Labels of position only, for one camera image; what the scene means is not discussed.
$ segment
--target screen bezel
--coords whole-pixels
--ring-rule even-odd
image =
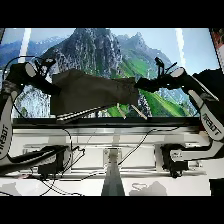
[[[2,42],[5,29],[3,28],[2,36],[0,36],[0,44]],[[212,43],[218,58],[218,62],[221,68],[221,63],[215,48],[214,40],[212,38],[211,30],[208,28],[211,35]],[[118,118],[118,117],[108,117],[108,118],[79,118],[75,121],[70,122],[69,124],[59,125],[56,123],[55,118],[30,118],[30,122],[23,118],[13,118],[13,128],[15,129],[36,129],[40,128],[32,124],[43,125],[45,128],[71,128],[71,127],[150,127],[150,126],[159,126],[159,127],[172,127],[172,126],[199,126],[200,120],[199,117],[149,117],[148,120],[143,118]]]

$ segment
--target robotic arm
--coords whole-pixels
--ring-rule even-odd
[[[45,59],[42,65],[44,64],[48,71],[54,63],[52,59]],[[67,146],[47,146],[41,151],[14,158],[8,154],[12,140],[12,107],[25,85],[32,85],[50,95],[60,93],[60,88],[47,82],[46,73],[42,75],[40,71],[42,71],[40,67],[36,71],[29,63],[14,64],[3,82],[0,93],[0,175],[52,163],[59,153],[63,153],[68,148]]]
[[[180,144],[168,144],[161,148],[164,169],[168,169],[172,177],[177,177],[177,171],[188,169],[187,161],[224,157],[224,103],[196,78],[188,75],[184,68],[153,80],[141,78],[135,87],[148,92],[159,88],[181,88],[200,113],[201,122],[210,137],[209,146],[185,148]]]

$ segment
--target screen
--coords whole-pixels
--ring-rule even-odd
[[[19,55],[55,58],[49,82],[54,74],[71,68],[108,79],[153,79],[157,77],[155,57],[165,68],[177,62],[172,69],[184,67],[189,75],[220,68],[208,28],[7,28],[0,46],[0,71]],[[33,64],[31,58],[12,63],[25,60]],[[148,117],[191,117],[196,112],[181,89],[139,93],[138,109]],[[32,86],[24,88],[16,105],[25,117],[52,117],[50,96]],[[121,109],[127,117],[139,117],[130,105]],[[121,117],[116,107],[88,117],[95,116]]]

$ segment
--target sky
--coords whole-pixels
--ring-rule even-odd
[[[207,28],[110,28],[115,35],[129,37],[142,34],[150,48],[161,50],[172,63],[184,67],[188,74],[219,68],[215,49]],[[75,28],[32,28],[30,40],[41,41],[53,36],[67,36]],[[8,28],[2,44],[23,39],[24,28]]]

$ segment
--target folded garment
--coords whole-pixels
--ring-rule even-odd
[[[53,115],[100,111],[120,104],[138,106],[138,89],[135,78],[106,79],[70,69],[55,74],[52,83],[61,88],[60,94],[51,96],[50,112]]]

